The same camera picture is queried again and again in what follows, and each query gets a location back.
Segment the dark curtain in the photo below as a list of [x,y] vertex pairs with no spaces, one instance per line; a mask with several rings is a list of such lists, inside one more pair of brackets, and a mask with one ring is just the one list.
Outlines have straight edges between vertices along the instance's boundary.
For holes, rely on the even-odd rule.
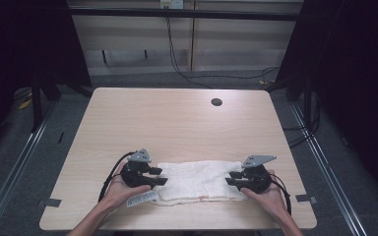
[[21,88],[89,87],[83,49],[67,0],[0,0],[0,125]]
[[378,182],[378,0],[303,0],[277,80],[315,91]]

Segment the person's left hand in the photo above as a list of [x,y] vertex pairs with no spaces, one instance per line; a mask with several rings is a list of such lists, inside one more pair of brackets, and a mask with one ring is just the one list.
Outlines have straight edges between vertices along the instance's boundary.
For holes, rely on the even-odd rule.
[[131,197],[144,194],[151,189],[150,185],[143,185],[135,188],[127,186],[120,175],[123,166],[124,163],[120,163],[117,167],[105,196],[102,199],[102,201],[107,204],[110,211],[121,207]]

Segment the black horizontal frame bar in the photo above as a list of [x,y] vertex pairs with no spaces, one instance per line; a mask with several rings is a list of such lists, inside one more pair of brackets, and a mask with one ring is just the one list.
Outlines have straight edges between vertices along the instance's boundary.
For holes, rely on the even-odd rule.
[[115,17],[164,17],[191,19],[225,19],[225,20],[258,20],[295,22],[301,19],[298,14],[229,12],[206,10],[175,10],[175,9],[123,9],[123,8],[69,8],[71,15],[81,16],[115,16]]

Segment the person's right hand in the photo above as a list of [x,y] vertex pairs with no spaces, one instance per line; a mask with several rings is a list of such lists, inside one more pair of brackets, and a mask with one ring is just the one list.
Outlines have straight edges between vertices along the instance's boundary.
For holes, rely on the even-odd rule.
[[241,192],[248,198],[256,201],[263,210],[272,217],[288,215],[281,190],[274,183],[272,183],[269,189],[262,194],[256,194],[247,188],[242,188]]

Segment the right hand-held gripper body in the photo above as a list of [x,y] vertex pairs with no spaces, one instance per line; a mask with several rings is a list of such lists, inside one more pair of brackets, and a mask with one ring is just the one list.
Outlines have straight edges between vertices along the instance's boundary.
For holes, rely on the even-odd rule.
[[271,183],[270,173],[264,164],[275,160],[274,155],[249,155],[242,163],[240,180],[236,181],[236,188],[241,190],[247,188],[256,194],[266,192]]

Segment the metal floor rail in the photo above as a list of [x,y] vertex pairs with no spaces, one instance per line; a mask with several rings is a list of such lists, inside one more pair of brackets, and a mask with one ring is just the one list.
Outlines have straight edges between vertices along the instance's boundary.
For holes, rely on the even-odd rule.
[[25,171],[28,162],[30,161],[34,150],[39,143],[46,126],[48,124],[48,120],[51,117],[53,110],[57,106],[57,101],[53,101],[50,103],[49,108],[45,116],[42,118],[42,121],[39,123],[37,128],[29,135],[29,138],[24,145],[22,152],[18,155],[18,159],[15,162],[15,165],[9,172],[3,186],[0,189],[0,218],[8,205],[8,202],[11,200],[13,193],[20,182],[20,179]]
[[346,224],[353,236],[368,236],[360,217],[355,208],[347,197],[342,185],[340,184],[330,162],[323,152],[317,138],[305,127],[304,114],[299,105],[294,103],[291,105],[292,113],[300,127],[304,139],[309,146],[316,162],[333,194],[333,197],[346,221]]

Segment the white wall socket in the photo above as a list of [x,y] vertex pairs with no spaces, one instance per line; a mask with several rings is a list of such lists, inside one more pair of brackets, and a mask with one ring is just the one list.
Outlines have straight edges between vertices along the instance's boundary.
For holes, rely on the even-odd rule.
[[184,9],[183,0],[159,0],[159,3],[162,9],[174,9],[174,10]]

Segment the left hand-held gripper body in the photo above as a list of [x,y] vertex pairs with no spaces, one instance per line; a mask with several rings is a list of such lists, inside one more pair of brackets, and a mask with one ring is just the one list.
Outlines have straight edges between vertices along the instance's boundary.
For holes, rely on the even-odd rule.
[[151,162],[152,159],[144,148],[132,153],[120,172],[122,180],[131,188],[144,185],[153,188],[154,180],[150,177],[144,176],[144,173],[149,173],[152,169],[150,167]]

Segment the black metal stand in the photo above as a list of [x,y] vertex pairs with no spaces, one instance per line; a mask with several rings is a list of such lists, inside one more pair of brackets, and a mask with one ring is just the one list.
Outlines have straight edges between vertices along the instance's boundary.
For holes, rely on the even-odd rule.
[[41,108],[41,94],[44,93],[49,101],[56,101],[60,98],[61,93],[53,79],[35,75],[32,79],[31,98],[33,123],[31,131],[34,133],[40,126],[43,116]]

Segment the white muslin cloth with label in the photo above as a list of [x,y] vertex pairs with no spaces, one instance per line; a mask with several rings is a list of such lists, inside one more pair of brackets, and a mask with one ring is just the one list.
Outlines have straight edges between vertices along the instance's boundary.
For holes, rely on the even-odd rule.
[[231,171],[240,171],[239,161],[204,160],[182,163],[160,162],[160,178],[166,178],[164,185],[131,197],[127,207],[144,202],[157,206],[171,207],[202,202],[242,202],[247,197],[236,187],[229,186],[226,178]]

